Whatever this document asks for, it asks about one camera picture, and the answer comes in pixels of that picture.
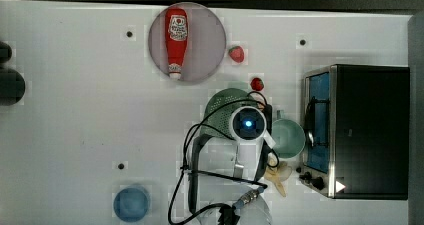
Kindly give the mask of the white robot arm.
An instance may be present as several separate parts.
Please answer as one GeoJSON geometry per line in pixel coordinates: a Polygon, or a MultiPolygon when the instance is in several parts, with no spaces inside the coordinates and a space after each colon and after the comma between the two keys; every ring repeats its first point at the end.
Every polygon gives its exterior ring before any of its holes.
{"type": "Polygon", "coordinates": [[[193,225],[272,225],[259,183],[275,142],[253,106],[232,112],[230,136],[202,135],[192,148],[188,206],[193,225]]]}

